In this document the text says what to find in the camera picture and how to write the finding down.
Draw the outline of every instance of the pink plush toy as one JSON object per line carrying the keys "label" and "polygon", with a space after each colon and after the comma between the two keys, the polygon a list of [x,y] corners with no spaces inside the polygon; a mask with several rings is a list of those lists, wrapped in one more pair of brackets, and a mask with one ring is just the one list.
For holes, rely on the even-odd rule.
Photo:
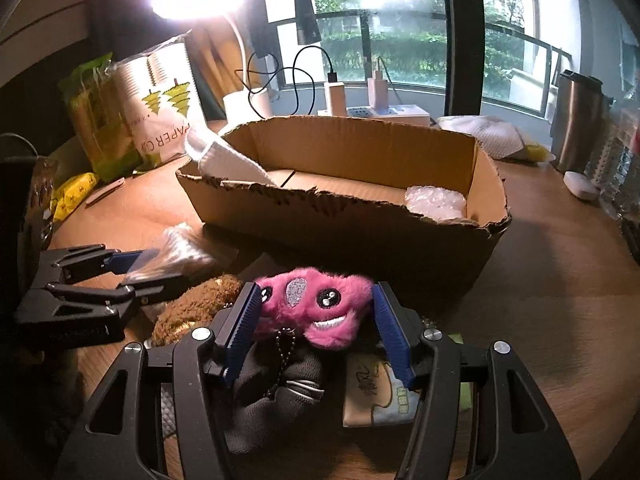
{"label": "pink plush toy", "polygon": [[371,280],[332,276],[311,267],[259,278],[256,283],[262,288],[256,335],[289,328],[318,348],[340,350],[350,345],[372,301]]}

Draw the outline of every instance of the plastic water bottle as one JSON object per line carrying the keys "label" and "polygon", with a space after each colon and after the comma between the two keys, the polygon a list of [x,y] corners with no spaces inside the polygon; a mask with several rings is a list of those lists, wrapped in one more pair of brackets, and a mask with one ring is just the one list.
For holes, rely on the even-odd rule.
{"label": "plastic water bottle", "polygon": [[611,120],[608,109],[603,124],[602,132],[596,139],[591,158],[584,170],[585,176],[598,189],[612,179],[617,161],[624,149],[618,140],[618,127]]}
{"label": "plastic water bottle", "polygon": [[640,208],[640,72],[635,86],[611,107],[605,147],[608,163],[601,176],[600,205],[615,219],[636,214]]}

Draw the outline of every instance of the desk lamp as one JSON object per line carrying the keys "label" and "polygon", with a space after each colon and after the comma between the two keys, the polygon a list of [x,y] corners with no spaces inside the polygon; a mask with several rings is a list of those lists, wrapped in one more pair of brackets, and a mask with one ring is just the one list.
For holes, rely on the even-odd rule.
{"label": "desk lamp", "polygon": [[[170,20],[199,20],[212,18],[214,16],[223,16],[231,25],[236,38],[238,38],[242,56],[242,80],[244,81],[245,87],[250,88],[244,43],[242,42],[242,36],[240,35],[238,26],[230,15],[230,12],[236,10],[243,1],[244,0],[150,0],[154,12],[162,18]],[[238,124],[260,119],[249,106],[248,91],[246,89],[226,95],[223,101],[228,124],[220,132],[221,135]],[[262,117],[271,117],[273,115],[266,89],[252,95],[251,102]],[[194,160],[200,158],[206,151],[196,151],[195,146],[190,146],[188,142],[185,144],[187,153]]]}

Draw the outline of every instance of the curtain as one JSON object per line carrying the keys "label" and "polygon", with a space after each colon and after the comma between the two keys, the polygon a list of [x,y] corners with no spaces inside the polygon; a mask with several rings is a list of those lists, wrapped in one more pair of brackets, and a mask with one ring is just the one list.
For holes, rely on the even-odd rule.
{"label": "curtain", "polygon": [[[213,18],[197,25],[187,39],[188,53],[199,67],[216,100],[242,89],[242,55],[238,40],[225,18]],[[251,70],[256,70],[252,62]],[[250,74],[251,87],[261,87],[260,76]]]}

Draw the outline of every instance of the black cable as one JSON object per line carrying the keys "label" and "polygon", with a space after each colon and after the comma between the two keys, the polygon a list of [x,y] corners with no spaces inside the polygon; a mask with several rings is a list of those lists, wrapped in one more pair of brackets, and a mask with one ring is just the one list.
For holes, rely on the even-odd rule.
{"label": "black cable", "polygon": [[302,48],[298,51],[298,53],[296,54],[296,57],[295,57],[295,58],[293,58],[293,66],[295,66],[295,65],[296,65],[296,61],[298,60],[298,56],[300,55],[300,53],[301,53],[303,50],[306,50],[306,49],[308,49],[308,48],[317,48],[318,50],[321,50],[321,51],[322,51],[322,53],[326,56],[326,60],[329,62],[329,70],[330,70],[331,72],[333,72],[333,71],[334,71],[334,64],[331,62],[331,57],[329,56],[329,53],[328,53],[324,48],[322,48],[321,46],[317,46],[317,45],[307,45],[307,46],[302,47]]}
{"label": "black cable", "polygon": [[31,150],[34,156],[38,156],[38,150],[36,150],[36,147],[33,144],[31,144],[27,139],[25,139],[23,136],[18,134],[5,133],[5,134],[0,134],[0,137],[13,137],[14,139],[21,140],[24,144],[26,144],[29,147],[29,149]]}
{"label": "black cable", "polygon": [[391,85],[391,88],[393,89],[394,94],[396,94],[396,99],[398,99],[398,103],[402,104],[402,99],[398,95],[398,90],[396,90],[396,85],[394,85],[394,82],[391,81],[389,70],[386,69],[385,58],[383,58],[382,56],[378,56],[378,70],[380,70],[380,62],[382,62],[382,66],[385,68],[386,79],[389,81],[389,84]]}
{"label": "black cable", "polygon": [[[334,64],[331,61],[331,57],[329,56],[329,53],[322,48],[321,46],[317,46],[317,45],[307,45],[302,47],[296,54],[296,56],[293,58],[293,64],[291,65],[291,76],[293,79],[293,91],[296,93],[296,109],[293,111],[293,115],[298,113],[298,108],[300,107],[300,102],[298,100],[298,86],[296,85],[296,70],[300,70],[299,68],[296,68],[296,63],[298,62],[298,56],[300,56],[300,54],[302,53],[303,50],[306,50],[308,48],[317,48],[318,50],[322,51],[322,53],[324,53],[324,55],[326,56],[327,61],[329,62],[329,73],[327,74],[327,81],[328,82],[337,82],[338,78],[337,75],[334,72]],[[315,96],[315,90],[316,90],[316,82],[314,81],[314,79],[309,75],[309,79],[311,79],[311,83],[314,86],[314,102],[316,101],[316,96]]]}
{"label": "black cable", "polygon": [[[263,117],[260,112],[258,110],[255,109],[254,104],[251,102],[251,96],[252,95],[256,95],[259,94],[260,92],[262,92],[263,90],[265,90],[271,83],[271,81],[273,81],[273,79],[280,73],[280,72],[284,72],[285,70],[292,70],[292,73],[295,73],[296,70],[298,70],[299,72],[302,72],[303,74],[305,74],[310,80],[311,80],[311,85],[312,85],[312,97],[311,97],[311,106],[309,108],[309,112],[308,114],[311,115],[311,113],[313,112],[314,106],[316,104],[316,82],[314,81],[313,77],[311,76],[311,74],[305,70],[302,70],[301,68],[297,68],[297,67],[293,67],[293,66],[283,66],[280,67],[280,63],[278,62],[278,59],[271,53],[268,53],[269,56],[273,57],[273,59],[275,60],[277,66],[276,68],[270,72],[270,71],[266,71],[266,72],[261,72],[259,70],[250,70],[249,69],[249,65],[252,61],[252,59],[254,58],[255,52],[251,54],[251,56],[249,56],[249,59],[247,61],[247,73],[248,74],[257,74],[257,75],[268,75],[270,76],[269,79],[267,79],[267,82],[262,86],[262,88],[258,89],[258,90],[253,90],[252,88],[250,88],[245,82],[244,80],[240,77],[239,73],[242,72],[242,69],[236,69],[234,70],[234,73],[236,74],[236,77],[242,82],[242,86],[244,86],[244,88],[248,91],[247,94],[247,101],[249,103],[249,106],[251,107],[251,110],[254,111],[254,113],[260,117],[261,119],[265,119],[265,117]],[[293,114],[296,114],[298,109],[300,108],[300,96],[298,94],[298,88],[294,85],[294,92],[296,95],[296,110],[293,112]]]}

